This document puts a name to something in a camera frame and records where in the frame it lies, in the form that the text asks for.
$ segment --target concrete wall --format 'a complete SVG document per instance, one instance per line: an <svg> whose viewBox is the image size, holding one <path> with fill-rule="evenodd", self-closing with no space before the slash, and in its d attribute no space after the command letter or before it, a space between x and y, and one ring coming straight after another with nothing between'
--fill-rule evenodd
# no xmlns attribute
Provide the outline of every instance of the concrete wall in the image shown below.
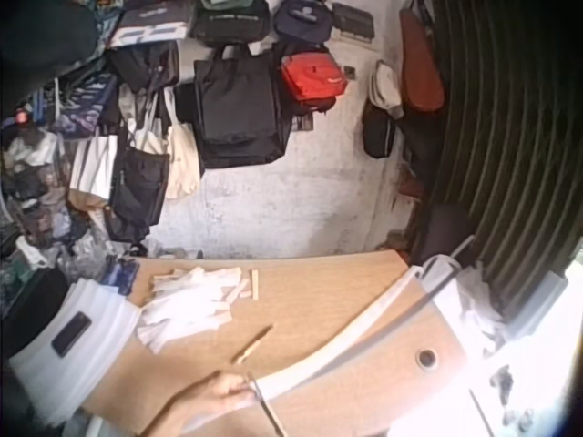
<svg viewBox="0 0 583 437"><path fill-rule="evenodd" d="M167 201L151 234L164 247L202 249L208 259L321 256L373 250L389 230L404 228L412 204L395 197L398 153L367 157L360 122L368 75L389 53L383 36L393 2L345 3L378 17L379 36L373 49L329 42L340 65L356 68L346 94L315 115L313 132L292 133L278 161L209 170L198 193Z"/></svg>

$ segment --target black backpack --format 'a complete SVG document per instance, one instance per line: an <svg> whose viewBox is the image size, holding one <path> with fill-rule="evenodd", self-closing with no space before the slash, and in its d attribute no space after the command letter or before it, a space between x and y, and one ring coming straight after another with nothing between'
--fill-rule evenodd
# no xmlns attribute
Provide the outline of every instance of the black backpack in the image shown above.
<svg viewBox="0 0 583 437"><path fill-rule="evenodd" d="M387 158L393 150L397 126L384 109L366 100L363 111L363 144L366 154Z"/></svg>
<svg viewBox="0 0 583 437"><path fill-rule="evenodd" d="M195 130L206 168L268 164L285 154L292 116L281 104L281 80L272 51L195 61Z"/></svg>
<svg viewBox="0 0 583 437"><path fill-rule="evenodd" d="M321 0L283 0L273 17L278 35L315 45L330 39L332 24L332 11Z"/></svg>
<svg viewBox="0 0 583 437"><path fill-rule="evenodd" d="M270 32L270 7L265 0L253 0L249 7L219 11L199 4L197 10L192 34L209 45L253 43Z"/></svg>

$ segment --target black bag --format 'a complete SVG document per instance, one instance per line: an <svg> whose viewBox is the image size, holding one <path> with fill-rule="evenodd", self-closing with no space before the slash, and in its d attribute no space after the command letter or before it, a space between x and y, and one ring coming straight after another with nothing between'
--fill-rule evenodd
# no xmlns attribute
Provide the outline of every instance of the black bag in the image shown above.
<svg viewBox="0 0 583 437"><path fill-rule="evenodd" d="M396 124L389 114L366 101L363 112L364 151L373 158L387 158L391 155L396 134Z"/></svg>
<svg viewBox="0 0 583 437"><path fill-rule="evenodd" d="M291 131L272 51L237 48L234 58L222 59L223 47L194 63L195 130L207 168L268 164L285 154Z"/></svg>
<svg viewBox="0 0 583 437"><path fill-rule="evenodd" d="M270 7L265 0L226 11L210 11L200 5L198 14L192 34L209 45L261 41L271 28Z"/></svg>
<svg viewBox="0 0 583 437"><path fill-rule="evenodd" d="M133 93L149 93L179 81L179 50L176 41L143 44L108 50L107 59Z"/></svg>
<svg viewBox="0 0 583 437"><path fill-rule="evenodd" d="M106 225L114 241L140 242L159 222L168 186L170 156L154 155L128 144L122 126Z"/></svg>
<svg viewBox="0 0 583 437"><path fill-rule="evenodd" d="M374 18L371 13L357 9L356 7L332 4L334 27L341 32L359 36L365 41L374 39Z"/></svg>
<svg viewBox="0 0 583 437"><path fill-rule="evenodd" d="M278 35L309 44L330 39L332 11L320 0L284 0L273 17Z"/></svg>

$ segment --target table surface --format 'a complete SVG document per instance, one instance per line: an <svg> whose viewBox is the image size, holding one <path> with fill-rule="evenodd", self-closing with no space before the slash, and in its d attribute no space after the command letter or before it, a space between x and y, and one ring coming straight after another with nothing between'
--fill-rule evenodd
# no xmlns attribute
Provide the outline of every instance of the table surface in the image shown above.
<svg viewBox="0 0 583 437"><path fill-rule="evenodd" d="M141 306L150 278L173 269L207 270L239 266L243 276L259 271L259 300L237 300L233 321L217 331L174 340L159 355L132 336L84 407L117 425L142 432L177 391L215 370L251 371L256 378L300 361L337 334L407 269L393 251L310 259L163 260L141 259L129 299ZM424 296L413 281L365 334L377 332ZM230 361L269 324L275 328L242 365ZM415 361L432 349L432 371ZM437 307L427 305L382 346L340 369L271 402L291 437L365 436L438 392L465 366L465 355ZM273 429L259 406L232 412L193 436L269 436Z"/></svg>

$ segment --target bag handle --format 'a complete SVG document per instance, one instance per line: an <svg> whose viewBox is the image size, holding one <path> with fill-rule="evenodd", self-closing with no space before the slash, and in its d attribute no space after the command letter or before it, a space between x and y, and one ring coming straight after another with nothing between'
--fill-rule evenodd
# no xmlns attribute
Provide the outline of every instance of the bag handle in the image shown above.
<svg viewBox="0 0 583 437"><path fill-rule="evenodd" d="M244 57L252 57L251 51L249 50L249 46L246 44L226 44L220 46L215 50L214 55L212 56L213 62L222 60L222 57L225 54L225 49L228 46L235 47L235 59L242 59Z"/></svg>
<svg viewBox="0 0 583 437"><path fill-rule="evenodd" d="M172 126L178 126L180 122L176 115L176 98L174 97L174 89L171 86L164 88L164 102L166 103L170 123Z"/></svg>

